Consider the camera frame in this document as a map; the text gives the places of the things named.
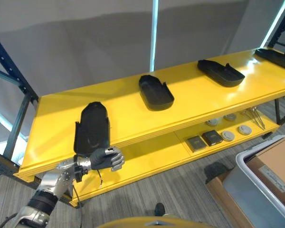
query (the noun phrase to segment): white label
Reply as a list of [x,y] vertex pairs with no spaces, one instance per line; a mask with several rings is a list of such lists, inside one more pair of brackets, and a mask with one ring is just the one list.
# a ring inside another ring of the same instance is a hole
[[260,172],[270,180],[281,192],[285,192],[285,183],[274,173],[272,172],[266,165],[263,165],[259,168]]

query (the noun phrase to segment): round metal disc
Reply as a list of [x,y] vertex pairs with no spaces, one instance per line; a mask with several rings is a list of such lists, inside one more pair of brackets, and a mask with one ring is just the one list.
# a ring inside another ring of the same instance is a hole
[[206,121],[206,124],[211,127],[218,125],[218,123],[219,123],[218,119],[212,119],[212,120]]
[[227,142],[230,142],[230,141],[234,140],[234,134],[232,132],[230,132],[230,131],[223,131],[221,133],[221,136]]
[[237,116],[231,113],[231,114],[225,115],[224,118],[225,120],[228,120],[228,121],[234,121],[237,118]]
[[252,133],[252,129],[250,127],[248,127],[247,125],[240,125],[237,128],[238,132],[240,132],[243,135],[249,135]]

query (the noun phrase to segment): gray wall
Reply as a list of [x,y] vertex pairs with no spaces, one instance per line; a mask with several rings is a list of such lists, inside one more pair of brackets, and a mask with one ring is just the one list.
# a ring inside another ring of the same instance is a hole
[[155,68],[259,47],[283,0],[162,0]]
[[[0,0],[0,41],[38,95],[149,71],[151,23],[152,0]],[[0,80],[11,123],[22,97]]]
[[[282,2],[160,0],[155,68],[258,47]],[[0,0],[0,41],[38,95],[148,72],[151,23],[152,0]],[[0,80],[11,122],[22,97]]]

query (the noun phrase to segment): black square device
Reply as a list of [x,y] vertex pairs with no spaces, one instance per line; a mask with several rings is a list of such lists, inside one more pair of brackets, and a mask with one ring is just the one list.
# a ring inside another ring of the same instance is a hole
[[209,146],[213,146],[215,144],[219,144],[219,143],[221,143],[223,141],[223,138],[215,130],[212,130],[212,131],[209,131],[209,132],[205,132],[204,134],[202,134],[201,137],[205,140],[205,142]]
[[198,151],[206,147],[206,144],[199,136],[189,138],[186,140],[186,142],[192,151]]

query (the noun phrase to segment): black shoe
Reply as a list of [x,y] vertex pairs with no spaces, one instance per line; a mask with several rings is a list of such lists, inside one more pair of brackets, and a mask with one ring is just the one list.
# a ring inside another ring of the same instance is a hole
[[155,216],[163,216],[165,214],[165,207],[162,203],[157,203],[155,206]]

